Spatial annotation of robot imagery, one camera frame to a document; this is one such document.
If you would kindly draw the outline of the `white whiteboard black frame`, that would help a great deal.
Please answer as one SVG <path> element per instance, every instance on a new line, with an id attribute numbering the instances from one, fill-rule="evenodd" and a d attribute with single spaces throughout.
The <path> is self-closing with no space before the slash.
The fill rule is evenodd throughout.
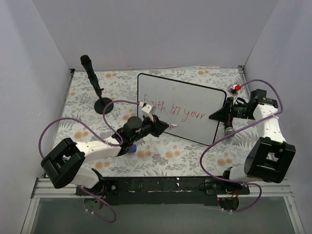
<path id="1" fill-rule="evenodd" d="M 226 92 L 199 84 L 140 73 L 137 100 L 155 106 L 160 120 L 174 128 L 166 133 L 192 142 L 211 145 L 219 126 L 209 116 L 226 100 Z"/>

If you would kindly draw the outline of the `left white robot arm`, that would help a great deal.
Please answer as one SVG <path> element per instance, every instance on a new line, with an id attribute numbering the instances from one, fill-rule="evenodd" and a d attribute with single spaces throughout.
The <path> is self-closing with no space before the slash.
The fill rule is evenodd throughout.
<path id="1" fill-rule="evenodd" d="M 131 117 L 112 136 L 91 142 L 74 142 L 71 138 L 63 139 L 51 152 L 44 156 L 41 167 L 46 172 L 56 189 L 68 184 L 87 188 L 93 195 L 103 191 L 101 174 L 85 167 L 86 163 L 104 157 L 117 157 L 128 153 L 133 144 L 147 135 L 160 136 L 170 125 L 149 117 Z"/>

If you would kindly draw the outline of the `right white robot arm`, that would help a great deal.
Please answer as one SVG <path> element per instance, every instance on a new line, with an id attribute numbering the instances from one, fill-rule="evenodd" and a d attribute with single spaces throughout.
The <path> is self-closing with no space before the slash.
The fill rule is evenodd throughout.
<path id="1" fill-rule="evenodd" d="M 232 194 L 241 190 L 237 181 L 264 181 L 280 183 L 284 179 L 295 155 L 295 147 L 288 144 L 282 136 L 278 119 L 273 117 L 278 111 L 275 99 L 267 98 L 265 90 L 251 92 L 249 102 L 238 97 L 226 99 L 223 107 L 209 116 L 210 119 L 224 123 L 225 135 L 234 132 L 233 119 L 252 119 L 258 121 L 259 139 L 240 167 L 230 167 L 224 171 L 222 180 L 205 180 L 208 194 L 213 191 Z"/>

